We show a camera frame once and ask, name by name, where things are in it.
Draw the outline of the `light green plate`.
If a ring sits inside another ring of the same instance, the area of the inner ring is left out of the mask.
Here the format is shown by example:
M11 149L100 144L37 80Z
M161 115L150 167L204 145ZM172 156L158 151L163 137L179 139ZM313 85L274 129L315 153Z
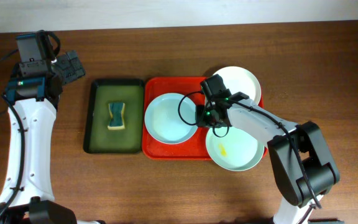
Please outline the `light green plate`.
M243 130L231 127L210 128L207 132L206 150L220 167L231 171L245 171L256 166L265 154L265 147Z

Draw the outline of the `light blue plate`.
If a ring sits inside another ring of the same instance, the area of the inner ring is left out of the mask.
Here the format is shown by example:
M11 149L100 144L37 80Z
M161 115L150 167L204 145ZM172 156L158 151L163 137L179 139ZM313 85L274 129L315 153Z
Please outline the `light blue plate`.
M144 123L148 133L158 142L179 144L189 140L197 131L196 105L179 93L165 93L148 105Z

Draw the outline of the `yellow green sponge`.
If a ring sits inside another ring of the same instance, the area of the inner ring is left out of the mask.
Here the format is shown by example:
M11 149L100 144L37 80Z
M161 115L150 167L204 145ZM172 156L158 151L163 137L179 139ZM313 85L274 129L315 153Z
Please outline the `yellow green sponge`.
M108 124L108 129L111 131L125 129L124 122L124 111L125 103L123 102L112 102L108 104L108 110L110 114L110 122Z

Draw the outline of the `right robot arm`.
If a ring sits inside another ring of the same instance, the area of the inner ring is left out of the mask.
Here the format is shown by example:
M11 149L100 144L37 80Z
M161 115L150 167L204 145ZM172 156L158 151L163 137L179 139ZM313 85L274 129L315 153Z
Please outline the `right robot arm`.
M340 180L340 173L317 124L285 121L247 95L208 95L196 107L196 125L243 131L268 148L273 175L282 195L271 223L309 223L313 210Z

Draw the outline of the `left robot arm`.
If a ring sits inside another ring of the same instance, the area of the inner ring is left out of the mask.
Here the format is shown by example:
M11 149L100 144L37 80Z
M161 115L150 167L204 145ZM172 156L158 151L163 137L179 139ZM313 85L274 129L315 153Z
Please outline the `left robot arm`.
M62 87L85 70L74 50L54 59L26 57L19 70L2 94L11 136L0 223L79 223L72 210L54 202L50 152Z

